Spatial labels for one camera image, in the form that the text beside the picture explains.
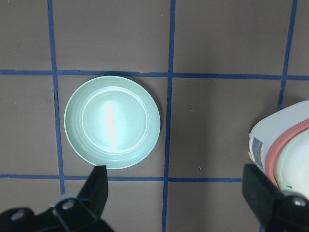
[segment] plate center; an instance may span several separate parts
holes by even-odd
[[[121,87],[97,91],[83,112],[83,129],[89,141],[104,152],[124,154],[140,145],[147,131],[144,103]]]

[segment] printed label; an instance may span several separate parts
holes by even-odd
[[[263,143],[259,141],[257,138],[253,138],[252,142],[252,152],[255,158],[255,164],[260,168],[264,169],[261,161],[261,149],[262,149]]]

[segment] screw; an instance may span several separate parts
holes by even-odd
[[[25,215],[25,211],[23,209],[19,209],[16,213],[11,216],[12,221],[16,221],[21,219]]]
[[[294,197],[293,202],[297,206],[306,206],[306,201],[300,197]]]
[[[75,204],[75,201],[70,199],[67,202],[63,203],[62,209],[64,210],[71,209],[74,206],[74,204]]]

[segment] light green plate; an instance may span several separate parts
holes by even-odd
[[[70,145],[84,160],[121,169],[152,151],[160,133],[160,115],[150,94],[134,81],[101,76],[72,94],[64,129]]]

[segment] white container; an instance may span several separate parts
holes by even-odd
[[[278,111],[249,134],[249,156],[280,189],[309,198],[309,101]]]

